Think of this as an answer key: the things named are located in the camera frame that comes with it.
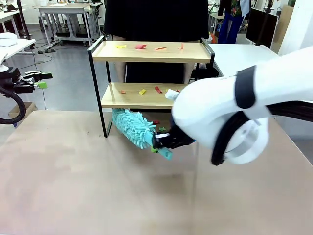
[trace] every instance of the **floral shirt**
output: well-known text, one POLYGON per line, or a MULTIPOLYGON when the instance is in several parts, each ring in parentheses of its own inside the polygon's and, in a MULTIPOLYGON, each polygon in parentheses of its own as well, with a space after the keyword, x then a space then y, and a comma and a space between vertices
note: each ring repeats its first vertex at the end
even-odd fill
POLYGON ((232 16, 241 16, 240 0, 231 0, 230 9, 232 16))

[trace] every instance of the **computer monitor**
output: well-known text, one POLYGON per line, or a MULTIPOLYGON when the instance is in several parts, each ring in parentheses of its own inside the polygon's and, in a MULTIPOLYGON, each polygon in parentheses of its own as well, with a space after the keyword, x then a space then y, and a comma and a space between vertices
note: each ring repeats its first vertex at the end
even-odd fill
MULTIPOLYGON (((254 43, 258 42, 259 35, 261 33, 261 28, 265 20, 265 12, 251 8, 248 30, 246 32, 246 38, 254 43)), ((272 14, 268 15, 268 20, 263 31, 263 35, 260 40, 261 45, 265 45, 270 48, 272 45, 275 28, 277 24, 278 17, 272 14)))

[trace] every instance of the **blue pants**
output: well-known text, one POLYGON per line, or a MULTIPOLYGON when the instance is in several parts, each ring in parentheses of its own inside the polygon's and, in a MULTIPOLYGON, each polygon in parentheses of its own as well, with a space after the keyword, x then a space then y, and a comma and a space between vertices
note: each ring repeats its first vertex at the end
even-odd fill
POLYGON ((225 12, 225 18, 220 30, 219 35, 219 44, 235 44, 237 39, 237 34, 239 31, 239 27, 241 26, 241 23, 243 22, 244 17, 243 16, 232 16, 231 14, 225 12), (229 21, 232 21, 228 36, 228 24, 229 21))

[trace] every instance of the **black shirt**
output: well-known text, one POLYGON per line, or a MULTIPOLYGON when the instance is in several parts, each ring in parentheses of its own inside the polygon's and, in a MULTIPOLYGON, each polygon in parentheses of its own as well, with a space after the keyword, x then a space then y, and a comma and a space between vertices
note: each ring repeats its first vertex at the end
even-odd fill
MULTIPOLYGON (((208 38, 207 0, 108 0, 105 32, 126 41, 208 38)), ((182 63, 127 63, 126 82, 182 83, 182 63)))

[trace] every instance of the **two-tier wooden shelf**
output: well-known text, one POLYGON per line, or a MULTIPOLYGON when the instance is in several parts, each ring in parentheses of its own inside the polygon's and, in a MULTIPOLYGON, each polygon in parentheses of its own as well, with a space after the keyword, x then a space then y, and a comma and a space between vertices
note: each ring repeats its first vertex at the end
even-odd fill
POLYGON ((89 49, 89 61, 97 96, 100 118, 104 136, 107 137, 112 122, 106 130, 102 108, 140 108, 140 109, 171 109, 173 102, 165 98, 167 89, 182 90, 186 84, 155 84, 155 83, 111 83, 109 62, 162 62, 162 63, 210 63, 214 62, 214 52, 204 39, 200 43, 183 43, 184 48, 180 50, 181 43, 175 42, 128 42, 128 41, 104 41, 101 36, 89 49), (137 50, 136 45, 147 45, 142 50, 137 50), (100 98, 94 61, 106 63, 109 85, 100 98), (158 86, 163 94, 155 91, 158 86), (145 89, 144 95, 139 91, 145 89))

